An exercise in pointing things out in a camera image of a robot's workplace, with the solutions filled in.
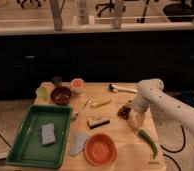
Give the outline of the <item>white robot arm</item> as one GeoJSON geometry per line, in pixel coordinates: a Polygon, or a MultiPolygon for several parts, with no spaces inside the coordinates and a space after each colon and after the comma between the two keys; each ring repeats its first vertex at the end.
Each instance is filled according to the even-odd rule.
{"type": "Polygon", "coordinates": [[[136,113],[145,113],[149,104],[153,103],[194,135],[194,108],[165,94],[164,83],[160,79],[142,80],[136,89],[137,94],[132,101],[132,108],[136,113]]]}

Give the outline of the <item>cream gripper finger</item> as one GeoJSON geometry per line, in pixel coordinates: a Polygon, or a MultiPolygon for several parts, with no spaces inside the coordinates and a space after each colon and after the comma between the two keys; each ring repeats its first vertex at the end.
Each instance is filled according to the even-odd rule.
{"type": "Polygon", "coordinates": [[[132,115],[129,116],[128,120],[127,120],[127,124],[128,126],[133,130],[133,131],[137,131],[138,130],[138,126],[137,126],[137,120],[135,117],[133,117],[132,115]]]}
{"type": "Polygon", "coordinates": [[[137,127],[138,128],[141,128],[143,126],[145,118],[146,118],[146,116],[145,116],[144,113],[136,115],[137,127]]]}

